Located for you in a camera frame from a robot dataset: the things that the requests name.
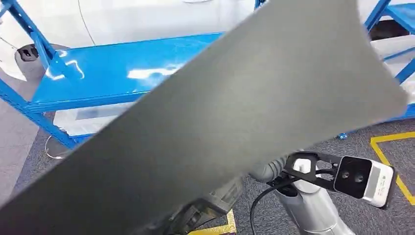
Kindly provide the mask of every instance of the blue shelf frame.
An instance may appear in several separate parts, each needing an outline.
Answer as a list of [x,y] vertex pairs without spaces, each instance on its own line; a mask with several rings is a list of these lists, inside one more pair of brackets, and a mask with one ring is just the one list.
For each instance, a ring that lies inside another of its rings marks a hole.
[[[375,10],[371,13],[368,20],[366,21],[365,25],[367,29],[370,30],[378,21],[379,19],[385,14],[385,9],[389,5],[391,0],[380,0],[380,2],[375,7]],[[255,7],[258,7],[263,0],[257,0]],[[36,49],[39,52],[39,57],[42,61],[43,67],[47,70],[51,67],[53,63],[53,67],[60,71],[63,75],[70,77],[73,75],[72,71],[68,69],[66,64],[59,59],[57,55],[57,51],[55,51],[50,43],[46,40],[40,30],[36,27],[36,25],[32,22],[29,16],[24,12],[21,6],[16,2],[16,0],[0,0],[0,17],[6,12],[9,11],[11,15],[16,19],[16,21],[20,24],[20,26],[26,31],[26,33],[30,36],[33,40]],[[403,52],[397,53],[390,57],[385,58],[391,59],[393,57],[402,55],[409,51],[412,51],[414,48],[409,50],[405,50]],[[400,81],[402,82],[406,79],[405,77],[409,73],[410,69],[415,66],[413,61],[405,68],[400,74]],[[82,136],[75,136],[70,137],[64,131],[60,130],[57,126],[53,125],[53,123],[47,119],[43,112],[47,111],[57,111],[57,110],[65,110],[65,109],[72,109],[72,108],[82,108],[82,107],[91,107],[91,106],[99,106],[99,105],[107,105],[107,104],[117,104],[117,103],[124,103],[124,102],[132,102],[140,98],[146,92],[138,92],[138,93],[129,93],[129,94],[117,94],[117,95],[109,95],[109,96],[96,96],[96,97],[88,97],[88,98],[80,98],[80,99],[72,99],[72,100],[64,100],[64,101],[55,101],[55,102],[30,102],[22,98],[18,93],[16,93],[12,88],[10,88],[6,83],[4,83],[0,79],[0,98],[5,100],[9,105],[14,107],[18,110],[21,114],[25,115],[29,118],[32,122],[43,128],[45,131],[49,132],[52,136],[54,136],[61,144],[68,148],[75,148],[79,143],[83,142],[85,139],[89,138],[91,135],[82,135]],[[414,118],[415,117],[415,104],[408,106],[408,111],[402,117],[394,118],[393,120],[398,119],[405,119],[405,118]]]

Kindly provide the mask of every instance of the white surface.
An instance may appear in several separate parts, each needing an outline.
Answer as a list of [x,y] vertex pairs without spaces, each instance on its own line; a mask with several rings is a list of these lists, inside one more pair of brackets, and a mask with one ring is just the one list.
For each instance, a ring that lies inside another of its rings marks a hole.
[[[371,44],[379,54],[379,57],[385,58],[405,49],[415,47],[415,35],[372,41]],[[387,60],[385,65],[392,75],[396,76],[413,58],[415,58],[415,51]],[[415,73],[405,80],[401,86],[409,95],[408,103],[415,103]]]
[[80,0],[96,45],[229,30],[254,0]]
[[70,136],[94,134],[126,111],[133,103],[56,111],[53,124]]

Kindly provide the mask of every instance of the camera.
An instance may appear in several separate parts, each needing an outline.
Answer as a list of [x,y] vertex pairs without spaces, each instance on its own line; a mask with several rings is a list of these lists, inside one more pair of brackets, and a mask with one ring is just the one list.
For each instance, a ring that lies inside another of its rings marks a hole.
[[392,166],[359,157],[342,157],[334,190],[385,209],[394,189],[396,171]]

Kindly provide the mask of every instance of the metal base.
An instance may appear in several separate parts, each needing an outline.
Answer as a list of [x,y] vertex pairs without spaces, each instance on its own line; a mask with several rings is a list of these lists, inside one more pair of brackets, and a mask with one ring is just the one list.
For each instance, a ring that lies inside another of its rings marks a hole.
[[49,136],[45,143],[45,152],[50,158],[64,159],[70,153],[70,149],[63,146],[52,136]]

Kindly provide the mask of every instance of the black cable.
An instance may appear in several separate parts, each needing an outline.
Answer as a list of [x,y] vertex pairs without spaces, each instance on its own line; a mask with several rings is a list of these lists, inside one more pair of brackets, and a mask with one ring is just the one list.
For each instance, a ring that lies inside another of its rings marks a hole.
[[258,204],[259,200],[261,200],[265,195],[267,195],[268,193],[272,192],[273,190],[278,189],[280,187],[287,186],[289,184],[292,184],[293,182],[295,182],[297,180],[299,180],[298,177],[291,178],[291,179],[287,179],[286,181],[281,182],[281,183],[279,183],[279,184],[277,184],[277,185],[275,185],[273,187],[267,188],[260,195],[258,195],[256,197],[256,199],[254,200],[254,202],[252,202],[251,210],[249,211],[249,223],[251,224],[251,230],[252,230],[253,235],[256,235],[255,227],[254,227],[254,213],[255,213],[255,207]]

